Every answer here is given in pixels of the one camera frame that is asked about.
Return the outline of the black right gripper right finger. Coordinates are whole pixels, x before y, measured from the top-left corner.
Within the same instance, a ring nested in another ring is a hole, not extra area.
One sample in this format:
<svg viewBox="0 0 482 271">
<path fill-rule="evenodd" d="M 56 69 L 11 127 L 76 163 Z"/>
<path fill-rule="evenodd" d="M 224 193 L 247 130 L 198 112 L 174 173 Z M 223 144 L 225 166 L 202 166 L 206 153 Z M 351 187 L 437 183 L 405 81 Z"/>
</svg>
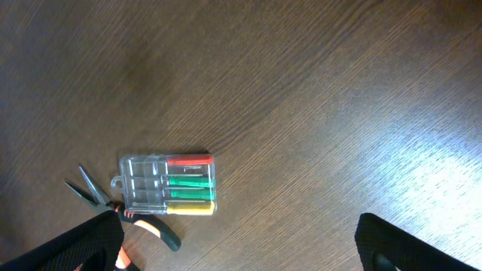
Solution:
<svg viewBox="0 0 482 271">
<path fill-rule="evenodd" d="M 476 270 L 372 213 L 360 215 L 355 243 L 364 270 Z"/>
</svg>

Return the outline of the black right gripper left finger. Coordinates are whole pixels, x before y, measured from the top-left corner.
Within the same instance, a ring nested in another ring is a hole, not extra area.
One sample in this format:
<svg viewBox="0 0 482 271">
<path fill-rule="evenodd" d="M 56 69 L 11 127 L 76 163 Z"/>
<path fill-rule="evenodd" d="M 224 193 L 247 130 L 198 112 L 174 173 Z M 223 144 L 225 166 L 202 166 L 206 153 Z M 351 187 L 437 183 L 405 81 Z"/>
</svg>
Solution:
<svg viewBox="0 0 482 271">
<path fill-rule="evenodd" d="M 120 218 L 107 211 L 2 264 L 1 269 L 111 271 L 123 240 Z"/>
</svg>

